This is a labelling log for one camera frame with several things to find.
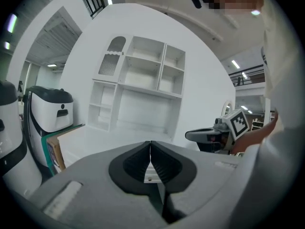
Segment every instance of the person's hand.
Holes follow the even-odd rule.
[[[231,154],[237,154],[239,152],[244,152],[249,145],[249,137],[247,135],[248,133],[245,133],[240,138],[237,139],[235,142],[233,149],[231,150]]]

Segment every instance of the shelf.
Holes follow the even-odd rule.
[[[164,64],[184,70],[185,52],[170,45],[167,45],[164,57]]]
[[[126,55],[126,58],[128,58],[128,59],[130,59],[130,60],[145,60],[146,62],[153,62],[154,64],[161,64],[161,62],[160,61],[155,61],[155,60],[150,60],[150,59],[145,59],[145,58],[143,58],[143,57],[141,57],[141,56],[133,56],[133,55],[129,55],[129,54],[127,54]]]
[[[171,77],[176,77],[176,76],[180,76],[180,74],[184,73],[184,70],[181,70],[179,68],[173,67],[173,66],[169,66],[169,65],[164,65],[164,69],[163,69],[163,73],[167,76],[171,76]]]
[[[115,84],[93,81],[90,103],[98,107],[112,105]]]
[[[171,94],[171,93],[166,93],[166,92],[162,92],[162,91],[154,91],[154,90],[141,88],[141,87],[130,85],[130,84],[119,83],[119,85],[121,85],[123,89],[132,90],[132,91],[140,92],[140,93],[144,93],[144,94],[155,95],[158,97],[169,98],[169,99],[181,99],[182,98],[180,95],[177,95],[177,94]]]
[[[156,71],[161,66],[160,62],[134,57],[130,55],[126,55],[126,60],[128,60],[129,67],[144,69],[148,71]]]
[[[157,90],[161,64],[154,61],[126,56],[119,76],[119,83]]]
[[[87,125],[97,129],[108,131],[110,123],[110,113],[111,109],[104,109],[101,106],[90,104]]]
[[[93,103],[90,103],[90,105],[101,107],[101,108],[104,108],[104,109],[109,109],[109,110],[111,110],[111,108],[112,108],[112,105],[108,105],[108,104],[93,104]]]
[[[163,66],[159,90],[173,94],[182,94],[184,71],[168,65]]]
[[[111,130],[124,128],[174,137],[181,98],[125,84],[118,84],[117,93]]]
[[[163,42],[134,36],[128,48],[127,55],[161,62],[163,58],[163,51]]]

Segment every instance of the white shelving unit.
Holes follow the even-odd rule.
[[[185,52],[137,36],[126,36],[122,47],[124,40],[115,38],[103,56],[109,59],[103,73],[112,73],[116,63],[116,76],[100,81],[95,72],[88,125],[104,131],[117,127],[143,130],[172,139],[183,95]],[[113,51],[121,48],[122,52]]]
[[[251,131],[260,129],[260,128],[262,128],[263,126],[264,126],[264,123],[263,123],[263,122],[253,120],[253,121],[252,121]]]

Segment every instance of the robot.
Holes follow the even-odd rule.
[[[217,118],[212,128],[188,131],[185,138],[196,142],[200,151],[230,154],[235,141],[248,130],[245,114],[238,109]]]
[[[0,81],[0,172],[6,186],[24,198],[39,188],[42,176],[21,130],[15,86]]]

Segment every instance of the person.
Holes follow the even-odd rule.
[[[301,60],[302,46],[292,25],[275,0],[213,0],[227,12],[260,11],[265,26],[262,58],[264,61],[265,94],[270,98],[272,90],[283,79],[291,67]],[[259,144],[269,135],[283,130],[278,113],[264,127],[247,132],[233,146],[232,154],[244,152],[248,146]]]

